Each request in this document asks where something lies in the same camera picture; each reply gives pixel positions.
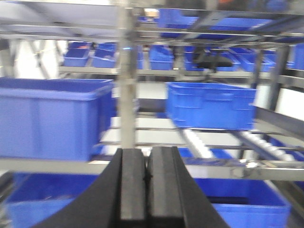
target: vertical metal post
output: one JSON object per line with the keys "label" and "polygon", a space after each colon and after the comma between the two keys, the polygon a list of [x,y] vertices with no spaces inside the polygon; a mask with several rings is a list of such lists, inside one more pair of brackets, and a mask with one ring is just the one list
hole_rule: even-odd
{"label": "vertical metal post", "polygon": [[260,73],[262,69],[263,57],[264,57],[263,50],[257,50],[255,69],[253,72],[253,78],[250,86],[253,89],[256,89],[260,82]]}
{"label": "vertical metal post", "polygon": [[289,51],[290,51],[289,46],[280,47],[276,51],[276,65],[270,74],[271,85],[270,85],[270,93],[267,102],[267,108],[272,111],[276,110],[276,105],[281,90],[281,84],[278,82],[278,80],[280,75],[286,69]]}
{"label": "vertical metal post", "polygon": [[137,46],[135,45],[135,19],[129,0],[120,2],[120,61],[119,79],[120,99],[119,113],[121,116],[121,146],[123,149],[135,147],[135,107],[136,96],[136,61]]}

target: steel beam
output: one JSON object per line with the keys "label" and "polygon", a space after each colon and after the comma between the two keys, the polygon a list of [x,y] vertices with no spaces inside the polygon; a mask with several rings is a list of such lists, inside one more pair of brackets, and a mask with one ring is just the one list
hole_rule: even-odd
{"label": "steel beam", "polygon": [[279,128],[278,132],[304,142],[304,121],[256,107],[256,119]]}
{"label": "steel beam", "polygon": [[119,74],[121,116],[121,145],[123,149],[135,147],[135,96],[137,81],[137,46],[135,45],[135,23],[133,9],[129,0],[123,0],[119,14],[120,61]]}
{"label": "steel beam", "polygon": [[290,47],[280,47],[277,49],[277,62],[275,65],[275,68],[272,70],[270,74],[271,79],[271,85],[270,85],[270,93],[268,97],[267,107],[270,110],[275,111],[277,101],[279,98],[280,90],[281,90],[281,84],[279,83],[280,75],[284,72],[286,69],[286,64],[288,61]]}
{"label": "steel beam", "polygon": [[257,50],[255,68],[254,68],[253,78],[252,78],[252,82],[251,82],[251,86],[250,86],[253,89],[256,89],[260,83],[260,73],[261,73],[261,69],[262,69],[263,59],[264,59],[263,50]]}

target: metal shelving rack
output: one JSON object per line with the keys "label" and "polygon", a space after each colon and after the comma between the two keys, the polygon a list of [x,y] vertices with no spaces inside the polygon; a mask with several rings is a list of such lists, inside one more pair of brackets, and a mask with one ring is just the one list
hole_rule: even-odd
{"label": "metal shelving rack", "polygon": [[[104,142],[119,144],[123,148],[134,148],[138,145],[159,145],[160,143],[136,141],[136,130],[177,131],[175,126],[162,128],[152,126],[136,126],[136,114],[132,107],[136,100],[136,82],[139,76],[162,76],[169,80],[196,80],[204,77],[199,72],[189,72],[183,69],[182,56],[178,55],[177,68],[171,71],[136,70],[136,45],[168,44],[183,47],[196,45],[209,47],[247,47],[257,50],[256,67],[254,73],[248,72],[220,72],[213,75],[214,78],[229,79],[230,82],[242,82],[251,84],[256,88],[261,82],[271,84],[267,109],[257,108],[256,128],[261,135],[272,136],[287,144],[296,144],[298,147],[281,148],[284,150],[303,151],[304,147],[304,122],[275,113],[276,104],[281,88],[304,89],[304,71],[286,69],[286,62],[290,52],[290,46],[304,42],[304,2],[300,0],[286,1],[285,8],[270,8],[268,1],[258,0],[0,0],[0,4],[18,5],[30,9],[44,20],[29,19],[0,19],[0,58],[3,63],[3,71],[7,76],[14,77],[15,47],[19,39],[52,39],[52,40],[83,40],[83,41],[119,41],[120,63],[119,68],[94,68],[94,67],[65,67],[60,66],[61,73],[82,73],[107,76],[117,76],[120,87],[119,113],[121,116],[121,140],[118,142]],[[106,25],[102,23],[86,23],[67,21],[58,15],[50,13],[51,8],[65,8],[66,12],[74,12],[75,9],[83,9],[83,13],[90,18],[90,10],[97,12],[106,7],[115,10],[118,17],[117,24]],[[153,23],[139,23],[136,20],[137,10],[142,8],[169,8],[182,9],[198,16],[199,19],[189,29],[158,28]],[[271,19],[272,22],[250,31],[218,31],[210,27],[219,20],[227,17]],[[58,29],[61,32],[35,32],[35,28]],[[88,35],[88,29],[95,29],[95,34]],[[160,33],[180,33],[177,38],[162,38]],[[231,35],[224,40],[198,39],[201,34]],[[277,63],[270,74],[260,73],[263,59],[263,50],[275,48],[277,51]],[[164,101],[157,99],[141,99],[140,111],[160,112],[164,110]],[[225,130],[192,129],[193,132],[223,132]],[[233,149],[252,149],[259,153],[261,159],[269,153],[259,144],[249,142],[238,132],[229,132],[237,137],[243,145]],[[229,146],[210,145],[210,148],[229,149]],[[25,159],[0,159],[0,167],[12,171],[29,172],[72,172],[72,173],[100,173],[108,164],[108,156],[96,157],[90,162],[73,161],[36,161]],[[304,165],[295,161],[245,161],[245,160],[218,160],[210,165],[206,160],[185,160],[187,168],[195,177],[212,178],[241,178],[274,180],[283,193],[292,201],[298,214],[304,218],[304,208],[301,200],[304,193],[293,183],[287,181],[304,181]]]}

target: black rubber pad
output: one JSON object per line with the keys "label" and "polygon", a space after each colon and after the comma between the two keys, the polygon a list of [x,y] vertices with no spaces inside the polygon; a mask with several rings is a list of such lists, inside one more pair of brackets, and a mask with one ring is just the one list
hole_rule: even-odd
{"label": "black rubber pad", "polygon": [[123,150],[120,228],[146,227],[145,161],[141,150]]}
{"label": "black rubber pad", "polygon": [[148,161],[150,228],[183,228],[183,215],[171,148],[153,147]]}
{"label": "black rubber pad", "polygon": [[172,147],[186,228],[230,228],[188,173],[177,147]]}

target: storage bin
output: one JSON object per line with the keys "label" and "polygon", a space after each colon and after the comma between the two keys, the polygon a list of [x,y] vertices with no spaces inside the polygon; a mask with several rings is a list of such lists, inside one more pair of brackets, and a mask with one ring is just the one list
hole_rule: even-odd
{"label": "storage bin", "polygon": [[[72,81],[72,82],[84,82],[84,83],[100,83],[103,86],[110,86],[114,87],[113,80],[109,79],[64,79],[65,81]],[[111,117],[114,116],[114,112],[116,111],[116,103],[112,98],[112,91],[107,92],[101,97],[100,103],[100,129],[101,132],[104,133],[106,130],[110,129],[111,127]]]}
{"label": "storage bin", "polygon": [[[264,57],[266,57],[271,62],[271,66],[274,67],[276,65],[276,53],[274,51],[265,51]],[[288,61],[286,64],[286,68],[294,68],[295,63],[292,61]]]}
{"label": "storage bin", "polygon": [[231,228],[285,228],[290,204],[263,180],[195,179]]}
{"label": "storage bin", "polygon": [[172,70],[173,54],[167,46],[152,45],[149,52],[152,70]]}
{"label": "storage bin", "polygon": [[110,126],[112,80],[0,78],[0,156],[87,161]]}
{"label": "storage bin", "polygon": [[[160,28],[175,28],[175,29],[188,29],[198,17],[183,16],[180,9],[159,9]],[[250,18],[224,18],[220,20],[214,26],[211,26],[211,30],[234,30],[234,31],[245,31],[251,28],[258,28],[265,25],[272,20],[270,19],[250,19]],[[179,33],[162,33],[163,37],[176,38]],[[229,35],[212,35],[203,34],[199,36],[201,39],[226,39],[232,36]]]}
{"label": "storage bin", "polygon": [[6,199],[14,228],[29,228],[62,209],[81,194],[95,175],[32,174]]}
{"label": "storage bin", "polygon": [[[236,58],[240,61],[241,67],[248,72],[253,72],[255,69],[255,54],[238,54]],[[272,62],[268,60],[266,57],[263,59],[261,72],[269,72],[270,67],[272,66]]]}
{"label": "storage bin", "polygon": [[68,67],[85,67],[89,58],[89,49],[72,48],[64,56],[64,66]]}
{"label": "storage bin", "polygon": [[238,47],[233,47],[230,49],[230,53],[233,55],[237,54],[256,54],[254,50],[248,49],[248,48],[238,48]]}
{"label": "storage bin", "polygon": [[137,69],[143,69],[143,49],[142,49],[142,46],[137,47]]}
{"label": "storage bin", "polygon": [[167,83],[167,115],[178,127],[249,130],[256,90],[213,83]]}
{"label": "storage bin", "polygon": [[92,65],[94,67],[114,68],[116,64],[116,57],[114,51],[96,49]]}
{"label": "storage bin", "polygon": [[72,42],[69,44],[68,49],[81,48],[81,49],[90,49],[92,42]]}
{"label": "storage bin", "polygon": [[116,43],[114,43],[114,42],[108,42],[108,43],[98,44],[96,49],[102,49],[102,50],[106,50],[106,51],[115,52],[116,51],[116,47],[117,47]]}

